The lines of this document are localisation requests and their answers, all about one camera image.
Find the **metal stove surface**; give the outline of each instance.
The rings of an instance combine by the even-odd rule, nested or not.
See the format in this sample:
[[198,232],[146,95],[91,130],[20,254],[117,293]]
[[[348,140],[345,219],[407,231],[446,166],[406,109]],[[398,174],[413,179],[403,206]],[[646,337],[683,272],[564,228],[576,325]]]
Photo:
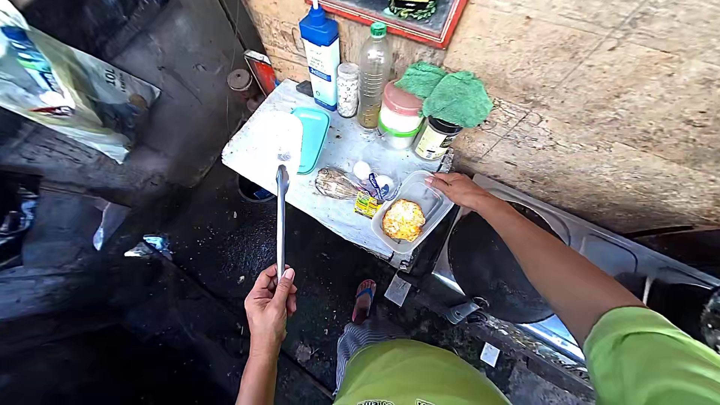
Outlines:
[[[681,282],[708,288],[720,285],[720,280],[715,277],[584,221],[575,215],[559,210],[552,205],[529,197],[495,180],[488,179],[480,174],[474,175],[472,180],[496,197],[525,205],[534,210],[552,227],[552,230],[560,236],[566,245],[587,257],[592,263],[613,277],[630,272],[668,283]],[[457,213],[453,226],[462,216],[469,212],[469,209],[462,208]],[[432,274],[452,290],[464,295],[450,269],[447,254],[448,240],[449,236],[445,239],[444,247]],[[461,311],[451,312],[447,318],[451,322],[457,323],[469,312],[477,308],[477,306],[463,308]],[[576,361],[585,362],[582,350],[557,316],[553,315],[534,324],[518,324],[517,326],[544,340],[548,345],[564,355]]]

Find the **white egg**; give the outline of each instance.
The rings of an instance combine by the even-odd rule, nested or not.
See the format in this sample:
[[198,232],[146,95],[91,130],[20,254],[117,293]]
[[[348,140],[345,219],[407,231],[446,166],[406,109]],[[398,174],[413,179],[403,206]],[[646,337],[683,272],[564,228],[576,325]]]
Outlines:
[[355,163],[355,166],[353,166],[353,174],[362,181],[367,180],[368,177],[370,177],[370,165],[364,161]]
[[375,181],[377,181],[377,186],[381,189],[387,184],[387,188],[392,190],[392,186],[395,185],[392,179],[384,174],[380,174],[378,177],[375,177]]

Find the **foot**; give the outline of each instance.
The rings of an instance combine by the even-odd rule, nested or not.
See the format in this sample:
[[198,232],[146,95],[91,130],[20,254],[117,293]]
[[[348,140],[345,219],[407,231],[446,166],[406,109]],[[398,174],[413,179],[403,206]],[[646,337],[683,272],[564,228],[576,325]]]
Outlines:
[[375,297],[375,281],[365,280],[358,285],[355,295],[355,309],[353,310],[353,322],[364,321],[370,314],[372,299]]

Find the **spice jar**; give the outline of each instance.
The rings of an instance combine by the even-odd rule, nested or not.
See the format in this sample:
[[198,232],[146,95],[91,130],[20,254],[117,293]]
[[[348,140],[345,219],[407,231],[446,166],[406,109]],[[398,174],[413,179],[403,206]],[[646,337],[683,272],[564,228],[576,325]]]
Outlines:
[[423,159],[439,159],[445,154],[461,130],[462,127],[458,125],[428,117],[418,136],[415,137],[413,150]]
[[359,73],[360,68],[355,63],[338,66],[338,114],[343,118],[357,114]]
[[396,81],[385,85],[377,127],[388,146],[405,149],[413,144],[413,137],[423,122],[423,118],[418,115],[423,100],[395,87]]

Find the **spatula handle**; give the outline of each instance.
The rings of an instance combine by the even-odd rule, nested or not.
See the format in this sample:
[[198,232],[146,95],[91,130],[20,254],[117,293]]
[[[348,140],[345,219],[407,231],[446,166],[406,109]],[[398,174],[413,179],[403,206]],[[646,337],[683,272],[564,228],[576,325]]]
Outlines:
[[277,168],[277,282],[285,271],[285,193],[289,179],[285,165]]

